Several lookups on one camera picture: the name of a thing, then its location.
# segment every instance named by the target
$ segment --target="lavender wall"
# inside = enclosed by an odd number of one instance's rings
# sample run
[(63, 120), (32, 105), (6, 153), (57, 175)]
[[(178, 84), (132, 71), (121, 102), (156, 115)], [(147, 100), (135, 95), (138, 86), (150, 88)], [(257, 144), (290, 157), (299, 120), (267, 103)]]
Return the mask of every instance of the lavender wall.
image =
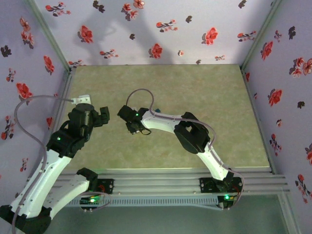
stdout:
[(277, 172), (292, 190), (302, 233), (312, 230), (310, 0), (282, 1), (245, 70)]
[[(14, 108), (23, 98), (58, 93), (66, 74), (23, 1), (2, 1), (0, 21), (0, 205), (5, 205), (21, 192), (40, 160), (37, 143), (14, 125)], [(45, 140), (47, 118), (53, 116), (55, 106), (53, 100), (32, 100), (21, 106), (19, 120)], [(0, 233), (7, 233), (8, 226), (0, 221)]]

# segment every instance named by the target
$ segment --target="wallpaper wall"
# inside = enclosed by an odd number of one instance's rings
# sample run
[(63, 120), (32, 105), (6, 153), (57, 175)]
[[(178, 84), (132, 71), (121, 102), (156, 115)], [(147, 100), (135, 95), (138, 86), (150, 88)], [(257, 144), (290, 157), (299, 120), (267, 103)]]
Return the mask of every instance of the wallpaper wall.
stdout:
[[(37, 143), (16, 126), (14, 109), (32, 96), (58, 95), (65, 69), (23, 1), (0, 5), (0, 205), (6, 205), (22, 191), (41, 160)], [(54, 106), (50, 99), (32, 100), (19, 109), (19, 120), (45, 140)], [(2, 219), (0, 227), (0, 233), (7, 233), (9, 225)]]
[(303, 233), (312, 230), (312, 6), (282, 1), (245, 69), (279, 173), (292, 188)]
[(242, 64), (273, 0), (35, 0), (71, 66)]

